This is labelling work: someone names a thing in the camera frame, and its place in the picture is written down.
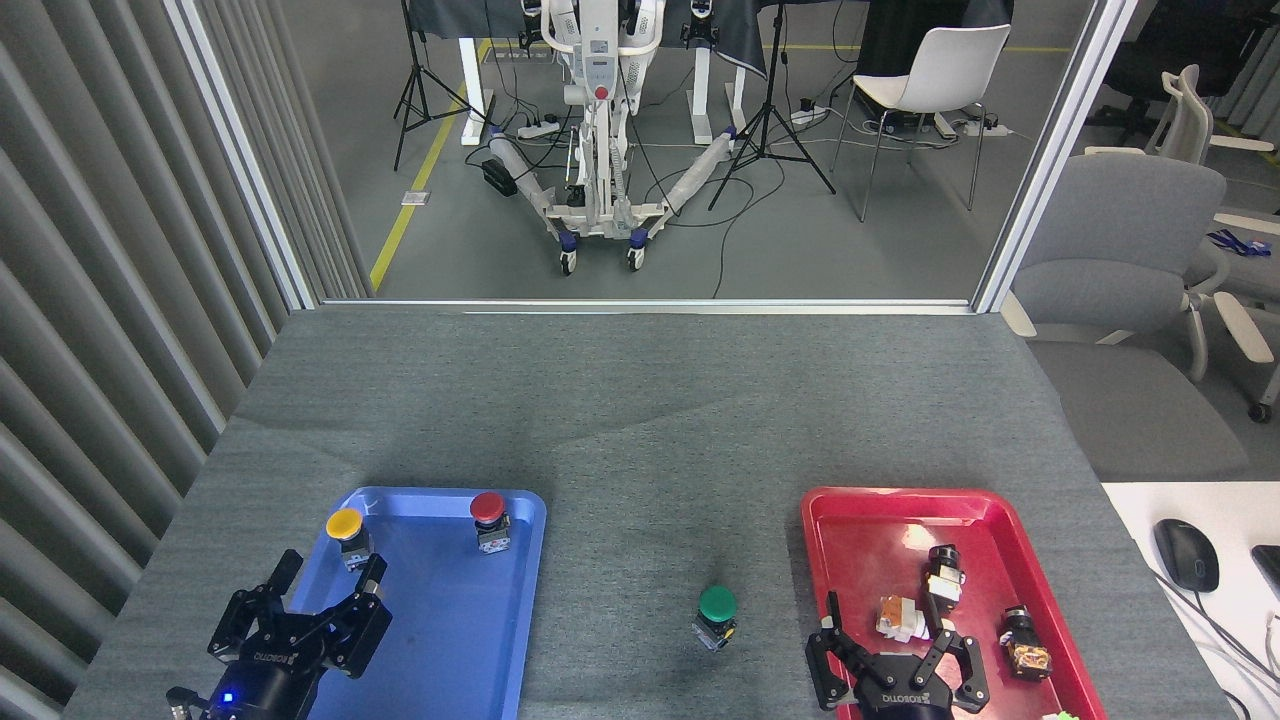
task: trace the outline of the gray office chair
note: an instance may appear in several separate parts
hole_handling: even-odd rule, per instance
[[[1036,327],[1128,331],[1101,343],[1029,341],[1103,480],[1226,478],[1248,465],[1183,373],[1157,352],[1114,345],[1187,315],[1203,348],[1201,297],[1183,273],[1225,190],[1216,172],[1165,158],[1071,158],[1014,278]]]
[[[1280,218],[1236,210],[1213,217],[1216,228],[1228,228],[1242,240],[1266,240],[1271,256],[1240,256],[1204,241],[1184,279],[1197,292],[1225,291],[1249,301],[1247,311],[1265,332],[1271,347],[1280,347]],[[1249,405],[1254,423],[1270,423],[1280,398],[1280,364]]]
[[[1198,165],[1204,164],[1210,147],[1230,147],[1254,152],[1270,152],[1275,145],[1244,137],[1213,135],[1213,114],[1197,91],[1199,68],[1188,65],[1176,77],[1162,73],[1161,82],[1169,94],[1169,105],[1160,119],[1156,132],[1151,136],[1146,151],[1162,158],[1185,160]],[[1242,237],[1262,233],[1271,242],[1280,241],[1280,223],[1274,215],[1261,215],[1249,211],[1228,210],[1213,215],[1213,229],[1229,227]],[[1242,258],[1215,247],[1212,241],[1201,242],[1199,254],[1192,259],[1184,278],[1194,292],[1213,292],[1222,290],[1243,296],[1257,304],[1249,315],[1262,327],[1280,336],[1280,259]],[[1272,406],[1280,395],[1280,365],[1271,374],[1271,380],[1256,402],[1249,406],[1249,418],[1257,423],[1267,423],[1272,416]]]

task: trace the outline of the table leg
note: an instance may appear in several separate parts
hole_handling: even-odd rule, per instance
[[[493,101],[493,91],[485,90],[480,85],[480,63],[476,59],[475,38],[458,38],[458,51],[462,55],[462,78],[467,86],[467,102],[477,110],[488,110]],[[480,145],[483,136],[484,117],[477,113],[467,113],[467,122],[462,127],[462,145]]]
[[[739,67],[733,73],[733,82],[724,83],[724,95],[728,96],[728,111],[733,118],[733,127],[742,129],[746,127],[746,114],[742,113],[742,87],[746,85],[746,68]]]
[[[712,123],[707,117],[707,85],[712,69],[712,51],[708,47],[694,49],[694,88],[685,91],[689,100],[689,122],[694,126],[694,142],[712,143]]]

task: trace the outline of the light stand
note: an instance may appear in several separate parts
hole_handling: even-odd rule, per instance
[[[724,186],[728,184],[728,179],[730,177],[733,176],[735,172],[737,172],[741,168],[745,168],[746,165],[750,165],[756,160],[760,160],[762,158],[768,158],[771,160],[791,160],[795,163],[808,163],[809,167],[813,168],[813,172],[818,173],[818,177],[822,178],[822,182],[827,186],[827,190],[829,190],[832,195],[836,193],[836,188],[832,187],[831,181],[828,181],[827,176],[822,173],[822,169],[818,168],[818,163],[815,163],[813,156],[809,155],[809,151],[805,150],[804,145],[800,142],[800,138],[796,137],[796,132],[791,129],[791,126],[787,124],[787,122],[782,118],[782,114],[778,113],[777,105],[773,104],[773,78],[777,77],[778,46],[782,44],[782,13],[786,9],[786,5],[787,5],[786,0],[780,0],[778,14],[773,17],[773,56],[769,59],[769,85],[768,90],[764,94],[764,104],[760,105],[760,109],[756,110],[755,115],[751,115],[751,119],[748,120],[746,127],[742,128],[741,133],[739,133],[737,137],[742,140],[742,145],[737,149],[737,152],[733,155],[733,163],[730,164],[728,172],[724,173],[724,177],[721,179],[719,187],[716,188],[716,196],[712,197],[710,205],[707,206],[708,210],[716,208],[716,201],[719,200],[721,193],[724,192]],[[796,143],[796,147],[800,149],[800,154],[804,155],[804,158],[796,158],[794,155],[778,155],[777,152],[772,152],[769,150],[769,115],[777,118],[778,124],[782,126],[782,129],[787,131],[787,135]],[[760,131],[759,142],[751,140],[751,136],[755,135],[756,129]],[[751,149],[750,156],[746,156],[748,147]]]
[[[408,15],[408,0],[401,0],[401,10],[404,13],[404,32],[408,35],[408,51],[413,58],[413,68],[408,72],[408,79],[404,81],[404,91],[401,92],[399,102],[396,104],[396,111],[392,113],[392,119],[396,119],[399,115],[401,108],[404,108],[404,119],[401,122],[401,140],[399,143],[396,145],[396,164],[392,165],[392,170],[399,170],[399,156],[401,151],[404,150],[404,136],[408,135],[410,131],[425,126],[431,120],[457,115],[458,113],[475,111],[477,115],[485,114],[472,108],[471,104],[467,102],[466,97],[462,97],[454,92],[452,87],[444,85],[444,81],[436,77],[435,73],[429,70],[426,65],[417,59],[417,44],[413,41],[413,23]],[[424,45],[426,44],[425,36],[422,37],[422,42]],[[426,108],[426,86],[422,82],[424,77],[443,87],[444,91],[461,105],[461,108],[440,113],[439,115],[433,115]],[[413,104],[415,92],[417,94],[417,101],[421,106]],[[411,113],[417,115],[419,119],[410,122]]]

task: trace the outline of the black computer mouse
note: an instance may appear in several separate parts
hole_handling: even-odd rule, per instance
[[[1174,518],[1156,523],[1156,548],[1174,584],[1194,592],[1217,589],[1217,552],[1196,525]]]

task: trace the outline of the white robot frame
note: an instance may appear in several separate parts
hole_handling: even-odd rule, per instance
[[[489,150],[516,178],[520,192],[559,243],[566,275],[577,268],[577,242],[588,236],[626,240],[627,266],[639,270],[648,241],[727,158],[733,128],[703,151],[662,202],[632,205],[623,174],[630,149],[626,117],[640,109],[645,72],[662,40],[666,0],[636,0],[625,28],[618,0],[543,0],[540,6],[531,5],[526,0],[525,12],[539,13],[543,40],[561,53],[570,70],[572,85],[564,86],[564,102],[582,106],[575,151],[582,206],[553,204],[554,190],[543,190],[503,133],[494,133]]]

